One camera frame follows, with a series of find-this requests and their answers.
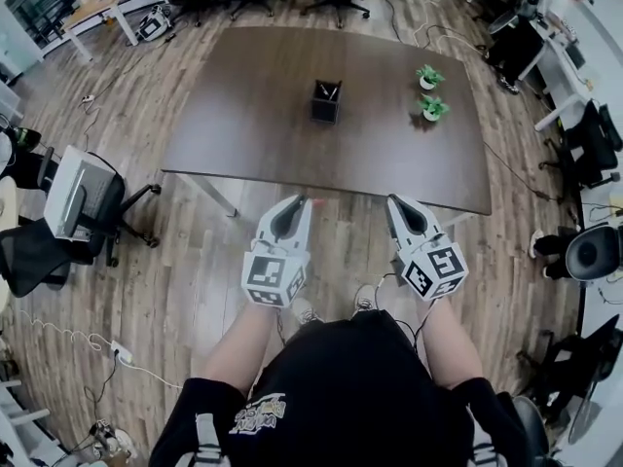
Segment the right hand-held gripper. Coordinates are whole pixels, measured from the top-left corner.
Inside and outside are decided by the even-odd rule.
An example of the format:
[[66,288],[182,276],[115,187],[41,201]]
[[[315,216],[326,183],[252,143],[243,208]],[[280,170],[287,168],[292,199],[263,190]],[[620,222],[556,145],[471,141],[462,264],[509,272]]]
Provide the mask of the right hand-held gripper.
[[[399,248],[401,279],[424,302],[454,293],[468,276],[468,267],[458,244],[441,233],[434,213],[419,201],[402,196],[389,196],[386,212],[390,235]],[[432,238],[416,240],[419,235]]]

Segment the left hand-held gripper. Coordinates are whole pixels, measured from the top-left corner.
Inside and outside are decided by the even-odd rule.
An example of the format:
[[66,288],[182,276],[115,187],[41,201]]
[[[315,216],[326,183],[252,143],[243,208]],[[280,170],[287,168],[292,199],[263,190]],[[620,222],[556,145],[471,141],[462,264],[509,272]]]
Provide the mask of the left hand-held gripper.
[[[281,200],[262,216],[243,258],[241,288],[251,303],[292,305],[307,279],[311,224],[312,200],[303,195]],[[271,243],[278,241],[281,246]]]

